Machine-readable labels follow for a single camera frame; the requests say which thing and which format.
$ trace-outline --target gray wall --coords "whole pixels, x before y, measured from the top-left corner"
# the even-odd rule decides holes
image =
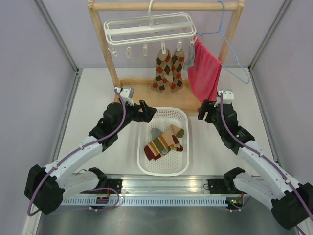
[[[135,1],[135,0],[99,0],[99,1]],[[170,0],[171,2],[185,2],[192,0]],[[106,67],[99,42],[97,40],[90,15],[87,9],[87,0],[43,0],[54,23],[67,45],[74,61],[80,68]],[[237,27],[233,47],[240,62],[249,65],[278,12],[283,0],[246,0],[245,8]],[[217,31],[220,25],[221,12],[188,12],[193,19],[197,32]],[[101,12],[102,22],[109,19],[145,16],[147,12]],[[230,19],[230,12],[225,13],[223,29],[226,32]],[[216,56],[221,49],[223,38],[221,35],[205,35],[201,41]],[[174,51],[175,41],[166,42],[166,46]],[[183,49],[187,52],[188,42],[183,41]],[[142,55],[142,45],[132,46],[132,58],[127,59],[125,48],[118,47],[118,57],[113,58],[117,67],[154,67],[156,56],[160,50],[160,43],[148,44],[148,56]],[[237,65],[236,59],[228,54],[226,65]]]
[[[0,8],[0,233],[19,235],[29,169],[51,157],[74,79],[32,0]]]
[[[313,1],[293,1],[254,74],[279,159],[290,174],[313,184]]]

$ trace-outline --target pink cloth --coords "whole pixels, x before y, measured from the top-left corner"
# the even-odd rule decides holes
[[[221,62],[197,39],[194,66],[188,72],[192,92],[202,104],[205,99],[216,101]]]

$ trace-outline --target white plastic basket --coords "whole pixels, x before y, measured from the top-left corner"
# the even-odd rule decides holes
[[[182,152],[170,151],[158,160],[148,160],[144,147],[152,139],[151,129],[156,127],[162,132],[167,131],[174,124],[184,129],[185,134],[179,138],[184,150]],[[157,112],[149,123],[143,123],[139,131],[137,164],[139,168],[148,175],[155,176],[177,176],[181,175],[189,165],[189,130],[187,115],[183,110],[170,107],[157,107]]]

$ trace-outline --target white floor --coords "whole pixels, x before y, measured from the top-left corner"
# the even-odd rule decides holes
[[[241,69],[233,68],[231,70],[246,78]],[[120,78],[153,77],[155,75],[154,68],[117,69],[116,71]],[[222,70],[219,89],[222,88],[228,88],[234,92],[233,106],[237,112],[239,124],[256,138],[263,150],[271,157],[252,83],[246,85],[226,70]],[[106,106],[113,102],[113,98],[113,84],[107,69],[83,70],[59,158],[64,157],[79,145],[102,117]],[[252,175],[258,175],[251,166],[223,145],[212,124],[198,121],[197,117],[188,119],[190,164],[183,175],[221,176],[235,167],[241,167]],[[144,174],[136,162],[138,125],[140,123],[133,122],[125,127],[118,134],[118,140],[109,149],[89,160],[80,169],[97,167],[106,174]]]

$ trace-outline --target wooden pole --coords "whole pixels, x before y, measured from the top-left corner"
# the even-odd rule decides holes
[[[225,2],[225,11],[236,11],[236,2]],[[148,2],[95,2],[95,11],[148,11]],[[152,11],[223,11],[220,2],[154,2]]]
[[[230,44],[231,44],[231,41],[233,40],[233,36],[235,34],[241,13],[245,6],[245,0],[237,0],[236,4],[238,5],[237,10],[232,13],[231,18],[228,23],[227,31],[225,34],[225,37]],[[220,55],[219,55],[219,60],[221,61],[222,64],[225,62],[228,50],[229,50],[229,46],[227,42],[224,40],[222,47],[221,47]]]
[[[108,69],[112,78],[112,82],[116,87],[120,87],[120,81],[118,80],[118,77],[116,74],[116,70],[114,67],[111,53],[108,50],[108,43],[107,43],[104,29],[100,20],[99,12],[94,10],[93,8],[94,4],[95,4],[94,0],[88,0],[87,2],[88,10],[89,10],[90,17],[94,26],[94,30],[96,31],[96,34],[100,43],[100,47],[104,55],[104,59],[106,60],[106,63],[107,63],[107,66],[108,66]]]

